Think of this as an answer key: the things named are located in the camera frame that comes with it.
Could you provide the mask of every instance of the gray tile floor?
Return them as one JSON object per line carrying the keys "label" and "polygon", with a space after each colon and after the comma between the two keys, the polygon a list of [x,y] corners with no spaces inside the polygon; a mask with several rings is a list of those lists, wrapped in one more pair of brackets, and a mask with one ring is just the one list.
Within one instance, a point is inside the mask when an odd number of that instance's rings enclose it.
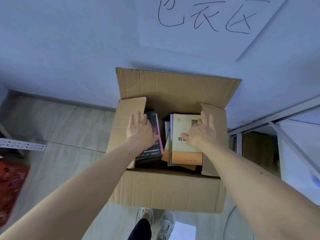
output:
{"label": "gray tile floor", "polygon": [[[29,151],[31,169],[6,230],[49,193],[95,163],[106,151],[114,112],[20,96],[1,123],[17,140],[47,144],[45,152]],[[176,212],[176,220],[197,227],[196,239],[222,240],[234,203],[227,195],[223,214]],[[107,203],[83,239],[126,240],[139,209]],[[229,218],[225,240],[254,239],[249,224],[236,209]]]}

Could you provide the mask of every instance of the white sneaker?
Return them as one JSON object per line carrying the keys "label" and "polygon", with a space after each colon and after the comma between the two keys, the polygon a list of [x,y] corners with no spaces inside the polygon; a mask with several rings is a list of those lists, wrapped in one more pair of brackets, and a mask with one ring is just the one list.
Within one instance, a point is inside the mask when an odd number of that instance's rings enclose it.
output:
{"label": "white sneaker", "polygon": [[176,223],[174,213],[170,210],[165,210],[160,218],[160,231],[158,232],[158,238],[162,240],[168,240],[174,229]]}
{"label": "white sneaker", "polygon": [[154,217],[153,217],[153,210],[149,208],[140,208],[140,219],[142,218],[143,214],[148,213],[151,215],[151,225],[153,223]]}

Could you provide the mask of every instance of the red basket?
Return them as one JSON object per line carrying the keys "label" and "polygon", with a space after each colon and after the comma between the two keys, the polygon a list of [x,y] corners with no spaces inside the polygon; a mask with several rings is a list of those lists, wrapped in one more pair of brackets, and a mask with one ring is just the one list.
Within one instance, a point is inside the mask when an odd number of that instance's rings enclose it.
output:
{"label": "red basket", "polygon": [[0,227],[7,223],[29,169],[0,161]]}

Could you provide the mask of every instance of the hand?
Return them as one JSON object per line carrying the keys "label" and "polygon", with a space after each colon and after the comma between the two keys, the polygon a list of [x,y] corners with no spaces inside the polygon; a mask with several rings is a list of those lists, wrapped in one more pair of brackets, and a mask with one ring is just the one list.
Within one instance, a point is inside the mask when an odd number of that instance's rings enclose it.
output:
{"label": "hand", "polygon": [[190,128],[189,134],[181,133],[181,137],[186,142],[196,148],[201,147],[206,142],[217,143],[216,129],[214,128],[214,117],[209,115],[209,121],[205,112],[201,112],[201,120],[193,124]]}
{"label": "hand", "polygon": [[142,148],[141,150],[145,150],[154,145],[159,140],[160,135],[153,135],[147,115],[144,114],[141,120],[141,114],[138,112],[135,119],[133,114],[130,115],[127,128],[127,139],[129,138],[133,139],[134,143],[138,143],[138,146]]}

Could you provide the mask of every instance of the black book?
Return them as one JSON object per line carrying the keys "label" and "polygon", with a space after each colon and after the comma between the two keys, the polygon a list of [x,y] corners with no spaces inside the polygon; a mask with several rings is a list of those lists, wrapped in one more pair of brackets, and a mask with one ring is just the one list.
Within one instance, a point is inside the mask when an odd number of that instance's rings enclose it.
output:
{"label": "black book", "polygon": [[[158,115],[154,111],[146,112],[147,118],[151,123],[152,126],[152,132],[154,135],[160,135],[159,131],[159,122],[158,122]],[[161,142],[161,138],[157,140],[154,145],[152,145],[150,148],[144,150],[142,153],[140,153],[139,156],[136,157],[136,160],[146,159],[146,158],[152,158],[152,157],[159,157],[163,154],[163,146]]]}

